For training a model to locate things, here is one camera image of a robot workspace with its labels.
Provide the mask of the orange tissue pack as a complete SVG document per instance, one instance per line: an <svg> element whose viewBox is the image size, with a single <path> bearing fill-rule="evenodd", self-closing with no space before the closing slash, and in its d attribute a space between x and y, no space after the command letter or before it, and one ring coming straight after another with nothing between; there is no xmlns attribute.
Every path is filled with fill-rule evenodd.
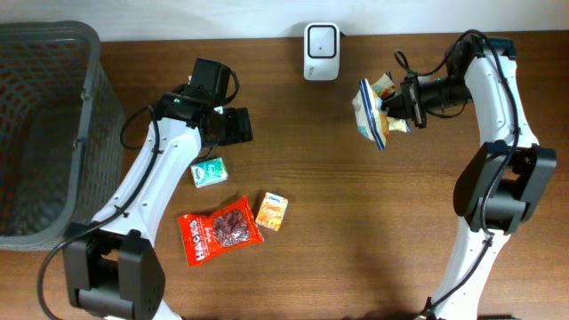
<svg viewBox="0 0 569 320"><path fill-rule="evenodd" d="M289 201L283 196L267 192L260 204L255 222L274 231L281 228Z"/></svg>

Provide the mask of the red Hacks candy bag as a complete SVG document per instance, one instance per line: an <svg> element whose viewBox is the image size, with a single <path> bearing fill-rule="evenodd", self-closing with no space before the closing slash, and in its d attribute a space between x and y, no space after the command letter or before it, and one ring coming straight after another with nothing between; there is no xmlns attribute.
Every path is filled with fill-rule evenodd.
<svg viewBox="0 0 569 320"><path fill-rule="evenodd" d="M225 252L264 242L247 196L210 215L183 215L178 222L190 267L202 265Z"/></svg>

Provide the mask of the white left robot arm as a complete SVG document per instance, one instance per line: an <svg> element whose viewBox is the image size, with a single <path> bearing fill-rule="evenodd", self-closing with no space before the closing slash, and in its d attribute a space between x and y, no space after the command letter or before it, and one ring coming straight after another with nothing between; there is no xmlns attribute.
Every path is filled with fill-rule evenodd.
<svg viewBox="0 0 569 320"><path fill-rule="evenodd" d="M232 108L236 72L197 59L191 78L145 107L148 135L129 172L88 224L69 226L63 255L69 303L103 319L176 319L155 252L164 210L205 148L252 140L246 108Z"/></svg>

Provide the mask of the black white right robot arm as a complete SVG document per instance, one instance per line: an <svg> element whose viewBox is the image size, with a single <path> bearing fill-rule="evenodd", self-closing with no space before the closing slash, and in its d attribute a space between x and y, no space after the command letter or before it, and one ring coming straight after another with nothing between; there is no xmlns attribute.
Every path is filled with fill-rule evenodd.
<svg viewBox="0 0 569 320"><path fill-rule="evenodd" d="M480 148L457 179L453 208L458 231L445 275L419 319L475 319L478 303L502 247L531 219L557 167L557 154L533 134L517 89L517 50L512 40L470 29L447 49L440 67L446 77L411 69L400 91L382 110L411 119L418 128L428 115L472 103Z"/></svg>

